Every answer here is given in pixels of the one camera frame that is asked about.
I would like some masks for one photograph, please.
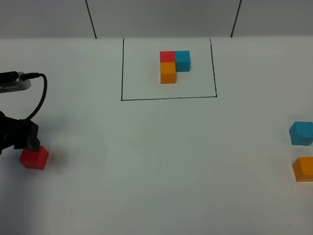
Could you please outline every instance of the red cube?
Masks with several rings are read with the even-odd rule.
[[[31,169],[43,170],[47,161],[49,153],[45,147],[40,146],[39,151],[33,152],[24,149],[20,157],[20,162],[26,167]]]
[[[160,51],[160,62],[175,62],[175,51]]]

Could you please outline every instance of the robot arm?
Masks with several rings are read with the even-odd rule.
[[[27,149],[39,151],[40,142],[37,139],[38,125],[31,119],[41,108],[47,91],[46,76],[42,73],[5,72],[0,73],[0,93],[27,90],[30,88],[30,79],[42,76],[44,79],[44,92],[37,108],[26,118],[16,120],[6,117],[0,112],[0,154],[10,146],[14,149]]]

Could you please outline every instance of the orange cube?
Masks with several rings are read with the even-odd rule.
[[[175,62],[161,62],[161,84],[176,83]]]
[[[313,157],[298,158],[292,168],[297,182],[313,182]]]

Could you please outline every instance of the gray wall panel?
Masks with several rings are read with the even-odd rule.
[[[98,37],[229,37],[239,0],[88,0]]]
[[[233,36],[313,35],[312,0],[243,0]]]
[[[0,38],[93,38],[84,0],[1,0]]]

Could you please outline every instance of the stacked blocks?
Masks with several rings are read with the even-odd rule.
[[[47,150],[40,146],[39,151],[33,152],[24,149],[20,157],[20,162],[26,167],[31,169],[43,170],[47,161],[49,153]]]
[[[295,121],[289,134],[292,145],[309,146],[313,142],[313,122]]]
[[[298,158],[292,168],[297,182],[313,181],[313,157]]]
[[[190,71],[190,63],[190,52],[188,50],[161,51],[161,84],[176,83],[176,72]]]

